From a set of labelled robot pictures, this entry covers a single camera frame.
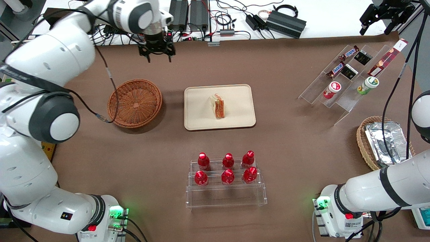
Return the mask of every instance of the black power adapter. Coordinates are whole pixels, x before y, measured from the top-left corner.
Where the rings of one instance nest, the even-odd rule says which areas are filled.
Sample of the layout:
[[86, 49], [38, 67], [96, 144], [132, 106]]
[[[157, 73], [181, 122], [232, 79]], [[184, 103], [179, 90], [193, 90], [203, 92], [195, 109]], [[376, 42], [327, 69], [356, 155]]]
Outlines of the black power adapter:
[[246, 15], [246, 23], [251, 27], [252, 30], [258, 29], [257, 21], [249, 14]]
[[267, 23], [263, 19], [261, 19], [258, 15], [254, 14], [252, 18], [257, 22], [259, 29], [263, 30], [267, 28]]

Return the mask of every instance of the power supply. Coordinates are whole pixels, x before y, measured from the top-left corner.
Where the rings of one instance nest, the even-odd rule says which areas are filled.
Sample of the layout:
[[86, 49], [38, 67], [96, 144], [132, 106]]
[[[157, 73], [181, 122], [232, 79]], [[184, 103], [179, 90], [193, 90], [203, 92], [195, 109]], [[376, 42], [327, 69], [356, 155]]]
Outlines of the power supply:
[[208, 0], [191, 0], [190, 29], [191, 31], [209, 30]]
[[169, 13], [173, 16], [173, 23], [168, 28], [174, 31], [185, 30], [188, 18], [188, 1], [171, 0]]
[[294, 37], [296, 39], [300, 38], [300, 35], [306, 26], [306, 21], [277, 11], [272, 11], [266, 22], [267, 27], [270, 30]]

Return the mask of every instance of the beige tray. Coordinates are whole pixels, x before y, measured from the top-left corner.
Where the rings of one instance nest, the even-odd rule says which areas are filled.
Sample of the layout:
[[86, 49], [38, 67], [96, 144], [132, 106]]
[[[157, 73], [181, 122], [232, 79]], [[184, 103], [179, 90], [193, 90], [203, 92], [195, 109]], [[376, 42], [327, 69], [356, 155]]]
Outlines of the beige tray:
[[[224, 100], [225, 118], [216, 119], [209, 97]], [[247, 84], [189, 87], [184, 93], [184, 126], [187, 130], [251, 127], [255, 124], [251, 87]]]

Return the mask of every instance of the red bottle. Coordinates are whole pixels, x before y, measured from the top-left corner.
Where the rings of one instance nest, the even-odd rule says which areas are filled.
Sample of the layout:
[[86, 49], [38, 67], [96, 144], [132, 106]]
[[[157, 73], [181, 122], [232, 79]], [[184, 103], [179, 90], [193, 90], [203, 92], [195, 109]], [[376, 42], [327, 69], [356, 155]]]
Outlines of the red bottle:
[[233, 155], [230, 153], [227, 153], [224, 159], [222, 159], [222, 168], [224, 170], [233, 169], [233, 165], [234, 165]]
[[245, 183], [251, 183], [256, 178], [257, 178], [257, 168], [252, 166], [245, 170], [242, 176], [242, 181]]
[[250, 168], [254, 164], [254, 160], [254, 152], [250, 150], [243, 156], [240, 167], [242, 169]]
[[197, 163], [199, 164], [199, 169], [202, 171], [210, 171], [211, 170], [211, 164], [209, 162], [209, 157], [206, 156], [205, 153], [199, 154], [199, 159], [197, 160]]
[[209, 183], [208, 175], [206, 175], [206, 173], [203, 171], [197, 171], [196, 175], [194, 176], [194, 181], [199, 186], [206, 186]]
[[230, 185], [234, 181], [233, 171], [230, 169], [225, 170], [221, 175], [221, 181], [224, 185]]

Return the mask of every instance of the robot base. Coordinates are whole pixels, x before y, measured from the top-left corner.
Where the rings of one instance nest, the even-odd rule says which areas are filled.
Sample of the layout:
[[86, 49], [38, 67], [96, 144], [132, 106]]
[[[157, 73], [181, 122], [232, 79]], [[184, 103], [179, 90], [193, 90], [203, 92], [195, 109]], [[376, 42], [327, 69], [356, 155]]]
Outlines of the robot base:
[[112, 218], [113, 215], [128, 216], [128, 209], [122, 208], [118, 201], [110, 195], [102, 195], [106, 204], [104, 217], [95, 231], [80, 231], [77, 233], [79, 242], [125, 242], [123, 232], [109, 231], [108, 226], [120, 225], [126, 227], [127, 220]]
[[[324, 225], [328, 234], [331, 237], [348, 238], [353, 232], [360, 229], [363, 225], [363, 216], [357, 219], [346, 219], [345, 215], [338, 209], [335, 202], [335, 189], [337, 185], [326, 186], [318, 199], [314, 200], [314, 205], [319, 207], [321, 204], [326, 207], [323, 210], [316, 211], [317, 215], [321, 215], [322, 223], [318, 223], [321, 227]], [[354, 239], [359, 239], [361, 233], [356, 235]]]

